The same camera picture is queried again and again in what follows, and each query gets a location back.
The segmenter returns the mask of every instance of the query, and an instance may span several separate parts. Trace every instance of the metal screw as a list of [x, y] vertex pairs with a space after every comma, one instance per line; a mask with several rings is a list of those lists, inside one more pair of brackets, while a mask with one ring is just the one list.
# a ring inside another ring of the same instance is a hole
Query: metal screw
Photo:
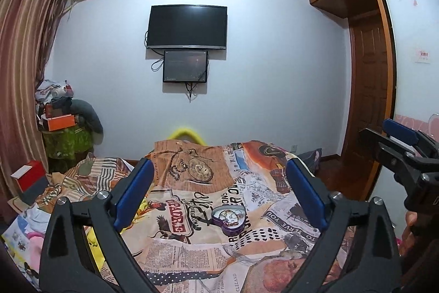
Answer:
[[67, 198], [66, 198], [65, 196], [61, 196], [61, 197], [56, 201], [56, 203], [57, 203], [58, 205], [64, 205], [66, 202], [67, 202]]
[[383, 199], [379, 198], [378, 196], [375, 196], [372, 201], [374, 202], [375, 205], [384, 205], [384, 201]]
[[343, 194], [339, 191], [333, 191], [329, 196], [334, 200], [342, 200], [344, 198]]
[[105, 200], [106, 198], [108, 198], [109, 194], [110, 194], [110, 193], [109, 193], [108, 191], [106, 191], [106, 190], [102, 190], [102, 191], [98, 192], [98, 194], [97, 194], [97, 198], [98, 198], [99, 200]]

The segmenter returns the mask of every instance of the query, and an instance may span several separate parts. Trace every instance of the small black monitor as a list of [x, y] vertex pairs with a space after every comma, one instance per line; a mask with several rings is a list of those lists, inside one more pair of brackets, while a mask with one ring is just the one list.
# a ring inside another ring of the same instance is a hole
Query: small black monitor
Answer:
[[163, 82], [207, 82], [207, 51], [169, 50], [163, 60]]
[[148, 26], [148, 49], [225, 49], [227, 7], [154, 5]]

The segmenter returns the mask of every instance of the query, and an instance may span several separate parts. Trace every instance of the curtain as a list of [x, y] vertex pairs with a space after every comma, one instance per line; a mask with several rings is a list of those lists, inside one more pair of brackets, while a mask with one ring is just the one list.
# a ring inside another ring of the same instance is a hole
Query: curtain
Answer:
[[0, 0], [0, 216], [17, 194], [10, 175], [30, 160], [47, 169], [36, 126], [36, 83], [50, 54], [64, 0]]

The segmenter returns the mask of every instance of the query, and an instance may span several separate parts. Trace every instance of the gray garment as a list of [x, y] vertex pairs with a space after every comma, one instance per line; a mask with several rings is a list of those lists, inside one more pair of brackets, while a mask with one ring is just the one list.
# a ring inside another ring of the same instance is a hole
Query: gray garment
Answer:
[[82, 115], [85, 118], [87, 126], [96, 133], [102, 134], [104, 129], [100, 123], [99, 117], [94, 111], [91, 104], [83, 100], [72, 100], [70, 106], [70, 112], [72, 115]]

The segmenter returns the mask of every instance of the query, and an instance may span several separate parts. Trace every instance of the tv screen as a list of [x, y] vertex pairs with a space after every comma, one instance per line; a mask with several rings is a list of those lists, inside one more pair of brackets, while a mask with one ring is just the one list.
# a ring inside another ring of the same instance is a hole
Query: tv screen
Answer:
[[207, 51], [165, 51], [163, 82], [207, 82]]
[[154, 5], [148, 27], [148, 49], [225, 49], [227, 7]]

